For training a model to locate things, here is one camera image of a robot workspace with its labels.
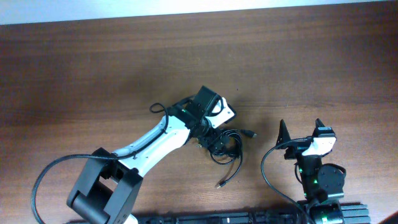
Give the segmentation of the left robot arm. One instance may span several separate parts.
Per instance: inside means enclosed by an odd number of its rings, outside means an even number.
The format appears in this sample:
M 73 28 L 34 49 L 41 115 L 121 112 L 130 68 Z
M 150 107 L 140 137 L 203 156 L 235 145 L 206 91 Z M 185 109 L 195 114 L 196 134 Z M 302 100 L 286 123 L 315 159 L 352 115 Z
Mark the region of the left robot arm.
M 67 205 L 88 223 L 137 223 L 132 215 L 144 176 L 191 138 L 209 135 L 236 116 L 226 99 L 203 86 L 195 96 L 165 109 L 159 124 L 133 143 L 87 160 Z

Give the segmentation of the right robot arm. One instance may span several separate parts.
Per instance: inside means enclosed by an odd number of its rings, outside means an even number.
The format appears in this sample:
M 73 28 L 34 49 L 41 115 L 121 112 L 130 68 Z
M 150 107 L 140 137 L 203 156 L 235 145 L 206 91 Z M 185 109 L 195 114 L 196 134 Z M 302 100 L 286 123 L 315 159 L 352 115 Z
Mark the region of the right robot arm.
M 276 146 L 285 151 L 284 159 L 296 161 L 295 175 L 300 179 L 305 196 L 300 204 L 309 215 L 307 222 L 345 222 L 339 199 L 344 197 L 346 169 L 322 162 L 332 152 L 335 142 L 334 130 L 320 119 L 315 120 L 312 135 L 302 140 L 291 139 L 284 120 L 280 121 Z

